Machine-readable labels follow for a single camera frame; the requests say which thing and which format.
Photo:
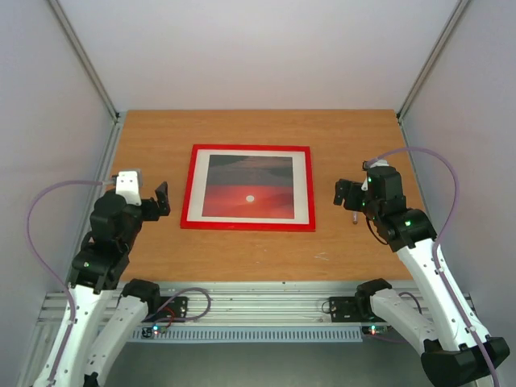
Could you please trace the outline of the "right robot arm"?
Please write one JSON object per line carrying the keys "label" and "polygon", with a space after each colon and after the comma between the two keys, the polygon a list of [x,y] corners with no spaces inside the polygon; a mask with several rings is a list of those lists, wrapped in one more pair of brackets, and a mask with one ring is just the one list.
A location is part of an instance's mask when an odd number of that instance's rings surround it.
{"label": "right robot arm", "polygon": [[364,182],[340,179],[334,204],[364,214],[370,231],[410,272],[431,317],[402,300],[383,279],[357,287],[358,315],[380,318],[396,330],[419,354],[434,386],[462,386],[492,376],[509,356],[509,346],[491,336],[460,292],[431,221],[406,205],[400,173],[376,164],[366,170]]}

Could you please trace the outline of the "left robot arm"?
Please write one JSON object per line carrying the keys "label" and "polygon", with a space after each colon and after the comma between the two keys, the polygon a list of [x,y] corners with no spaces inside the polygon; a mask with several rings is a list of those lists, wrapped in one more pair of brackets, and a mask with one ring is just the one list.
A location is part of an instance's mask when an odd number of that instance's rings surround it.
{"label": "left robot arm", "polygon": [[143,223],[170,213],[167,182],[153,198],[140,198],[138,188],[135,179],[119,175],[114,188],[94,203],[91,230],[72,260],[65,286],[64,317],[36,386],[103,386],[130,333],[143,320],[160,316],[158,284],[133,279],[109,322],[99,326]]}

